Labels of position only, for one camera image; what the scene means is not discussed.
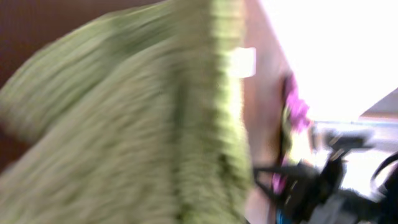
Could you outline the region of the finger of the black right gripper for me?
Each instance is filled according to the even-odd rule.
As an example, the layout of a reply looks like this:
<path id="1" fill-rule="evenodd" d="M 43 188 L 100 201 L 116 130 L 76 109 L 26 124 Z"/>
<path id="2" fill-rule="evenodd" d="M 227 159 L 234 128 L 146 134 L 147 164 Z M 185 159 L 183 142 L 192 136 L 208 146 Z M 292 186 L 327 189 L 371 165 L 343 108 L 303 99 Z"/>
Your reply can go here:
<path id="1" fill-rule="evenodd" d="M 282 192 L 277 194 L 274 191 L 274 176 L 276 175 L 280 180 L 283 177 L 286 179 L 299 179 L 302 177 L 302 170 L 299 166 L 263 166 L 253 167 L 254 183 L 262 190 L 262 192 L 268 196 L 272 202 L 285 202 L 286 196 L 282 195 Z M 261 175 L 267 173 L 271 177 L 270 185 L 265 185 L 261 181 Z"/>

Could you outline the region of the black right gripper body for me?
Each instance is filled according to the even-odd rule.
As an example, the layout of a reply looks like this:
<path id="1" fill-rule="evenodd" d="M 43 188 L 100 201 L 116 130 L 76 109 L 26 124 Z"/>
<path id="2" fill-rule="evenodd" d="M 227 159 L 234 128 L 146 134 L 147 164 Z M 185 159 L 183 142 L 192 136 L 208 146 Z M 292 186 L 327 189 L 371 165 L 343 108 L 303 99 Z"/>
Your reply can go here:
<path id="1" fill-rule="evenodd" d="M 393 170 L 371 200 L 341 189 L 344 158 L 353 149 L 371 149 L 368 133 L 328 133 L 331 154 L 321 171 L 299 163 L 280 167 L 287 181 L 279 195 L 282 213 L 295 223 L 397 224 L 397 171 Z"/>

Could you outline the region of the light green microfiber cloth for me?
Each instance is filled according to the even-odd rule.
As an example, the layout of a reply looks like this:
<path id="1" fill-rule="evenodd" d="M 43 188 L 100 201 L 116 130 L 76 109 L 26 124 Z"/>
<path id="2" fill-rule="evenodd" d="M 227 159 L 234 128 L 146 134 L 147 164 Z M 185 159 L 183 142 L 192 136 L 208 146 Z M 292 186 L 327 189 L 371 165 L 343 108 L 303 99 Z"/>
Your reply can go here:
<path id="1" fill-rule="evenodd" d="M 242 224 L 251 162 L 233 60 L 244 2 L 162 1 L 95 19 L 1 88 L 31 148 L 2 224 Z"/>

